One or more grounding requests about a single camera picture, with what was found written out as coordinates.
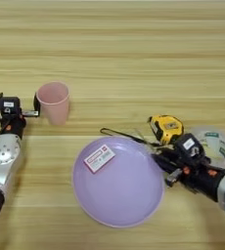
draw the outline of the wood grain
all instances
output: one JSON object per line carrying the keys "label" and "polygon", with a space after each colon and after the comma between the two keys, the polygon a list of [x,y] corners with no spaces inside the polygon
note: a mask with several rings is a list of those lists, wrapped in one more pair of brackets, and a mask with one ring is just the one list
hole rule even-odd
{"label": "wood grain", "polygon": [[26,159],[0,216],[0,250],[225,249],[225,214],[167,189],[143,225],[109,229],[78,206],[77,154],[108,126],[140,129],[169,113],[225,130],[225,1],[0,1],[0,92],[32,107],[43,83],[71,89],[67,125],[28,120]]}

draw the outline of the yellow tape measure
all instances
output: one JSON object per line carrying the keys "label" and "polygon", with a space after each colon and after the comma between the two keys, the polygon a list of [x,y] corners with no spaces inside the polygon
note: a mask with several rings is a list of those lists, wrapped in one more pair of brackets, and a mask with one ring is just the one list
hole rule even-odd
{"label": "yellow tape measure", "polygon": [[149,118],[151,128],[162,145],[173,144],[184,134],[183,123],[170,115],[156,115]]}

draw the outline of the purple plate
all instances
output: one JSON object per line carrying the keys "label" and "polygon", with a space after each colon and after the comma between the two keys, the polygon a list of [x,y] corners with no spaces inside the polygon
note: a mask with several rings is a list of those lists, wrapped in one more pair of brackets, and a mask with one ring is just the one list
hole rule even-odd
{"label": "purple plate", "polygon": [[[93,174],[84,159],[107,145],[115,157]],[[162,172],[145,147],[121,137],[101,138],[78,155],[73,187],[84,211],[96,221],[127,228],[146,221],[161,202]]]}

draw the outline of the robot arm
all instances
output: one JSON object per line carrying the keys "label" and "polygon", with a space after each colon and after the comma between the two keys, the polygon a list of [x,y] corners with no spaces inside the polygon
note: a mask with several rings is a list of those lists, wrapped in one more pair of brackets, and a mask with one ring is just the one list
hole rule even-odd
{"label": "robot arm", "polygon": [[40,113],[36,98],[34,108],[34,111],[23,112],[19,98],[4,98],[0,94],[0,211],[22,164],[21,144],[25,118],[38,117]]}
{"label": "robot arm", "polygon": [[203,193],[225,211],[225,169],[210,165],[203,146],[192,135],[181,136],[173,149],[161,148],[153,158],[168,175],[166,184],[182,183],[188,190]]}

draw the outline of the pink cup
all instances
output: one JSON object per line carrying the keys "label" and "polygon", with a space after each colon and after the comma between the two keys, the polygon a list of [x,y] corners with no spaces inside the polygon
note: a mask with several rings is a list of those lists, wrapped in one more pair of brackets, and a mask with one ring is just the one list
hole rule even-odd
{"label": "pink cup", "polygon": [[68,119],[69,90],[61,82],[50,82],[39,88],[36,97],[41,108],[53,125],[64,125]]}

